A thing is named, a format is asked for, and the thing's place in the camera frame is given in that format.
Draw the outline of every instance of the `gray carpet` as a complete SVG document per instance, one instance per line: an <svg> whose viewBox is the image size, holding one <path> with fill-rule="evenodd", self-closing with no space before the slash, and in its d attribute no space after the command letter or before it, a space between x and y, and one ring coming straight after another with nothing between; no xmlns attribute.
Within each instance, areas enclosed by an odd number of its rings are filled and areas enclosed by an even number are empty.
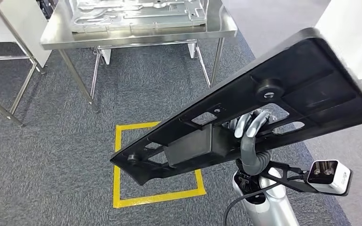
<svg viewBox="0 0 362 226"><path fill-rule="evenodd" d="M201 41L209 73L215 47L215 40ZM75 49L68 54L90 86L92 51ZM227 39L217 82L253 58L240 34ZM53 51L47 74L34 74L16 113L27 126L18 128L0 116L0 225L222 225L226 206L237 197L230 182L236 170L233 162L202 170L206 195L113 209L109 157L114 151L115 125L163 120L207 87L187 45L116 49L111 60L111 65L99 68L95 95L99 113L92 112ZM0 62L4 106L10 107L29 68L25 60ZM124 132L122 144L143 132ZM303 143L279 148L274 158L297 164L312 160ZM121 178L122 199L196 187L191 173L156 179L146 186L125 174ZM290 190L288 194L302 226L349 225L334 198ZM250 225L239 204L229 221Z"/></svg>

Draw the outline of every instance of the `black plastic tray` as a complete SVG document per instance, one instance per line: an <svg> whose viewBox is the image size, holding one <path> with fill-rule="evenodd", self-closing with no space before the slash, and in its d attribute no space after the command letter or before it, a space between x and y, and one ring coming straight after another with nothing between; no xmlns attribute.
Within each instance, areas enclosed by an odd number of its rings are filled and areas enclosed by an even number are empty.
<svg viewBox="0 0 362 226"><path fill-rule="evenodd" d="M362 90L356 79L318 32L308 28L113 154L111 162L142 185L152 178L166 178L236 159L240 157L239 145L238 141L231 139L229 145L232 148L219 151L221 154L211 152L210 142L205 144L207 152L199 153L194 153L198 148L193 142L189 142L190 146L182 144L188 151L180 157L183 161L176 165L160 164L148 158L165 149L166 156L174 158L172 152L182 152L177 145L179 141L176 142L178 139L197 130L220 127L224 122L268 103L282 107L289 116L262 127L256 139L257 151L362 124ZM206 125L192 121L206 112L216 119ZM304 126L284 134L273 132L273 129L295 121L304 123ZM152 142L162 146L147 148Z"/></svg>

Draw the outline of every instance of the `table leg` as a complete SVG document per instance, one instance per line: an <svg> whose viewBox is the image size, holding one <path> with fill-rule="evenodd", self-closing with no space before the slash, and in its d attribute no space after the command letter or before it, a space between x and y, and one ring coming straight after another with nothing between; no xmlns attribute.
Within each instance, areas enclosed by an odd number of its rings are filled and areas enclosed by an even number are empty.
<svg viewBox="0 0 362 226"><path fill-rule="evenodd" d="M95 68L94 68L94 75L92 78L92 86L91 86L91 98L94 99L94 95L95 95L95 86L96 86L96 78L98 76L98 68L99 68L99 60L101 59L101 55L99 53L98 49L96 50L96 59L95 59Z"/></svg>
<svg viewBox="0 0 362 226"><path fill-rule="evenodd" d="M212 73L212 81L210 82L210 88L213 86L213 83L216 79L216 74L218 71L218 67L220 64L220 58L221 58L221 53L222 53L222 47L224 45L224 40L225 38L220 38L219 42L217 44L217 50L216 50L216 57L214 59L214 67L213 67L213 73Z"/></svg>
<svg viewBox="0 0 362 226"><path fill-rule="evenodd" d="M12 120L19 127L23 126L23 123L19 119L17 119L14 115L6 111L6 109L1 105L0 105L0 113L3 114L7 119Z"/></svg>
<svg viewBox="0 0 362 226"><path fill-rule="evenodd" d="M16 112L17 106L20 103L21 98L23 97L24 91L27 88L28 83L30 82L31 76L33 75L36 67L37 67L37 63L34 62L33 66L31 67L30 71L28 72L28 75L25 78L25 81L15 99L15 102L12 105L12 108L10 109L11 114L14 114Z"/></svg>
<svg viewBox="0 0 362 226"><path fill-rule="evenodd" d="M210 79L209 79L209 76L207 75L207 71L206 71L205 63L203 62L202 54L200 53L199 40L196 41L195 50L196 50L197 57L199 58L200 66L202 67L203 75L205 76L205 79L206 79L206 84L210 88Z"/></svg>
<svg viewBox="0 0 362 226"><path fill-rule="evenodd" d="M74 68L74 65L71 62L70 58L68 57L67 53L63 49L59 49L59 53L62 55L63 59L65 60L65 63L70 70L70 74L73 77L74 81L77 83L78 88L81 90L82 94L87 99L88 103L92 106L93 111L98 112L98 108L96 107L93 99L91 98L90 94L88 93L88 90L84 85L84 82L82 81L77 70Z"/></svg>

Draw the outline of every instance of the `yellow tape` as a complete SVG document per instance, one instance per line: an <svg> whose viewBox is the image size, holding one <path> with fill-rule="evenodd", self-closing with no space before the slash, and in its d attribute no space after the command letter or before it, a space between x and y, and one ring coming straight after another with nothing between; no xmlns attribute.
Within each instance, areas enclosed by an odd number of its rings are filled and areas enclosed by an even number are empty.
<svg viewBox="0 0 362 226"><path fill-rule="evenodd" d="M150 127L157 125L158 123L159 123L158 121L154 121L154 122L138 123L138 124L131 124L131 125L116 125L115 146L114 146L115 152L117 152L118 150L121 149L121 134L122 134L123 130L150 128ZM117 166L114 166L113 171L114 171L114 173L113 173L113 208L136 206L136 205L155 203L155 202L164 202L164 201L170 201L170 200L176 200L176 199L182 199L182 198L188 198L188 197L206 194L205 187L203 185L202 172L198 169L198 170L195 170L195 177L196 177L196 184L197 184L196 189L120 200L120 168Z"/></svg>

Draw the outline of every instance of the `screw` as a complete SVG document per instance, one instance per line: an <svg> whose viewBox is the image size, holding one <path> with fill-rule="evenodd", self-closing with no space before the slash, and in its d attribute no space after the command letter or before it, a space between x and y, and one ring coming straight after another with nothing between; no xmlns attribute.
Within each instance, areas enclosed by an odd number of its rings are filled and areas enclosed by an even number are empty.
<svg viewBox="0 0 362 226"><path fill-rule="evenodd" d="M268 93L266 93L266 94L264 95L264 98L266 98L266 99L271 99L271 98L274 97L274 95L275 95L275 93L273 93L273 92L268 92Z"/></svg>

